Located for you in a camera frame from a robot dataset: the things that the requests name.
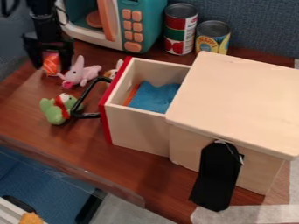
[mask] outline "pink stuffed bunny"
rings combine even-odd
[[[70,89],[74,85],[80,84],[85,87],[87,82],[98,77],[98,72],[100,72],[101,66],[89,66],[84,67],[84,58],[80,55],[76,63],[72,66],[72,69],[63,75],[58,73],[57,75],[60,79],[64,80],[62,82],[62,87]]]

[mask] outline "box lid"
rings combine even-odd
[[[166,120],[205,136],[295,159],[299,155],[299,71],[201,52]]]

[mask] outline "tin can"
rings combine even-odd
[[[196,53],[201,51],[227,54],[231,29],[228,24],[209,20],[198,25]]]
[[[188,3],[174,3],[165,9],[164,47],[168,53],[185,55],[194,48],[197,9]]]

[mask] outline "microwave keypad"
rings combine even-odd
[[[140,12],[139,10],[135,10],[132,12],[132,18],[136,22],[140,22],[143,19],[143,13]]]
[[[132,17],[132,11],[131,10],[122,10],[122,17],[124,19],[130,20]]]
[[[133,40],[133,32],[126,31],[125,32],[125,39],[127,39],[127,40]]]
[[[132,30],[132,22],[131,21],[123,21],[123,27],[128,31]]]
[[[124,19],[123,28],[126,30],[124,36],[127,40],[124,47],[130,52],[139,53],[143,49],[141,45],[143,42],[143,23],[141,22],[143,20],[143,13],[139,10],[131,11],[125,9],[122,10],[122,17]]]

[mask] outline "plush toy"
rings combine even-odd
[[[80,84],[85,87],[87,82],[98,77],[98,72],[100,72],[101,66],[89,66],[84,67],[84,58],[80,55],[76,63],[72,66],[72,69],[63,75],[58,73],[57,75],[64,80],[62,82],[62,87],[70,89],[74,85]]]
[[[107,78],[110,78],[110,79],[115,78],[115,76],[117,75],[118,70],[120,70],[122,64],[123,64],[123,60],[119,59],[116,64],[116,69],[112,69],[112,70],[105,72],[104,76]]]
[[[71,109],[76,103],[77,98],[69,94],[60,94],[55,99],[48,100],[41,99],[39,102],[40,109],[45,113],[45,117],[49,123],[60,125],[69,119],[71,116]]]

